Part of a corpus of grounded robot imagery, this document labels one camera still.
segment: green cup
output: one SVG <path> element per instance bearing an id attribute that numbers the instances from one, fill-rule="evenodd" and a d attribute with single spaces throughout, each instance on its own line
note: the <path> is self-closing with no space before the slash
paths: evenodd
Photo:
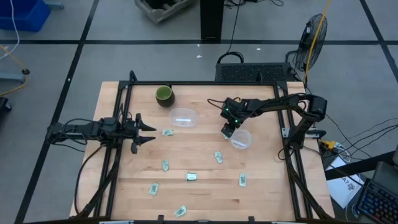
<path id="1" fill-rule="evenodd" d="M 156 90 L 156 101 L 164 108 L 171 107 L 175 101 L 173 90 L 168 86 L 161 86 Z"/>

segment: clear plastic bowl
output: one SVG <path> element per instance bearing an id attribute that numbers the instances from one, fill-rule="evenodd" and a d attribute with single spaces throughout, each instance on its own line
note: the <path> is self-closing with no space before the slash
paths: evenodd
<path id="1" fill-rule="evenodd" d="M 229 140 L 237 149 L 247 149 L 252 143 L 250 132 L 243 129 L 235 130 Z"/>
<path id="2" fill-rule="evenodd" d="M 198 113 L 191 109 L 174 108 L 169 114 L 170 123 L 177 127 L 193 128 L 197 125 Z"/>

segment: gray crate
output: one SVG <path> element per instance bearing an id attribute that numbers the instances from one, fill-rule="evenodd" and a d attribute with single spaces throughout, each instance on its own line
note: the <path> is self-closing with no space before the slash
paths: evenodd
<path id="1" fill-rule="evenodd" d="M 175 4 L 163 4 L 162 9 L 153 9 L 149 6 L 146 0 L 134 0 L 136 6 L 149 17 L 154 23 L 158 24 L 160 21 L 170 17 L 177 11 L 189 6 L 196 0 L 173 0 Z"/>

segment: electric fan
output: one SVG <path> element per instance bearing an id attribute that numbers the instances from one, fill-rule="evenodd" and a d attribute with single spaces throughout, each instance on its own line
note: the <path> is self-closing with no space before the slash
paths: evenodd
<path id="1" fill-rule="evenodd" d="M 310 49 L 312 42 L 315 38 L 315 34 L 317 33 L 317 29 L 319 23 L 321 22 L 322 14 L 315 15 L 311 17 L 311 19 L 307 22 L 303 35 L 301 36 L 300 43 L 298 45 L 298 49 L 288 52 L 286 54 L 286 60 L 288 61 L 288 57 L 290 54 L 295 54 L 293 58 L 294 69 L 298 69 L 301 72 L 305 72 L 308 63 L 308 57 L 310 58 L 310 63 L 308 65 L 308 69 L 312 68 L 314 63 L 317 61 L 319 53 L 321 52 L 323 41 L 325 40 L 326 31 L 328 28 L 328 21 L 326 18 L 322 21 L 317 39 L 315 40 L 311 56 Z"/>

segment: wooden tabletop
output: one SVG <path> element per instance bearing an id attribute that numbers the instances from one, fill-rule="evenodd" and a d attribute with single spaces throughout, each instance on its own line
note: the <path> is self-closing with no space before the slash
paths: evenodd
<path id="1" fill-rule="evenodd" d="M 104 82 L 98 98 L 94 120 L 110 117 L 116 99 L 117 82 Z M 301 83 L 288 83 L 289 93 L 304 92 Z M 158 86 L 134 86 L 129 111 L 141 113 L 155 132 L 141 132 L 156 139 L 143 144 L 136 155 L 130 151 L 131 141 L 124 141 L 121 164 L 113 203 L 112 219 L 156 220 L 248 220 L 293 221 L 294 213 L 284 161 L 277 158 L 282 149 L 277 112 L 264 113 L 247 119 L 241 126 L 252 134 L 248 149 L 236 149 L 220 133 L 226 120 L 220 109 L 207 103 L 207 98 L 226 97 L 274 98 L 271 86 L 182 86 L 172 87 L 174 108 L 190 108 L 198 113 L 194 128 L 178 128 L 169 122 L 171 109 L 161 108 L 155 100 Z M 300 116 L 294 113 L 295 122 Z M 162 136 L 163 129 L 173 129 L 173 136 Z M 305 146 L 318 149 L 316 140 L 306 139 Z M 86 147 L 85 159 L 98 148 L 98 142 Z M 224 162 L 218 164 L 214 152 L 221 151 Z M 90 159 L 82 172 L 78 191 L 78 207 L 82 209 L 98 188 L 103 165 L 103 149 Z M 302 150 L 302 161 L 309 191 L 331 216 L 334 216 L 325 173 L 320 156 Z M 162 170 L 162 160 L 170 162 L 170 170 Z M 197 173 L 198 180 L 185 181 L 186 172 Z M 239 173 L 247 175 L 246 188 L 238 184 Z M 149 194 L 150 186 L 159 184 L 156 196 Z M 299 202 L 302 195 L 297 188 Z M 104 195 L 103 205 L 108 198 Z M 176 218 L 174 211 L 187 207 L 187 214 Z M 301 216 L 305 210 L 300 206 Z"/>

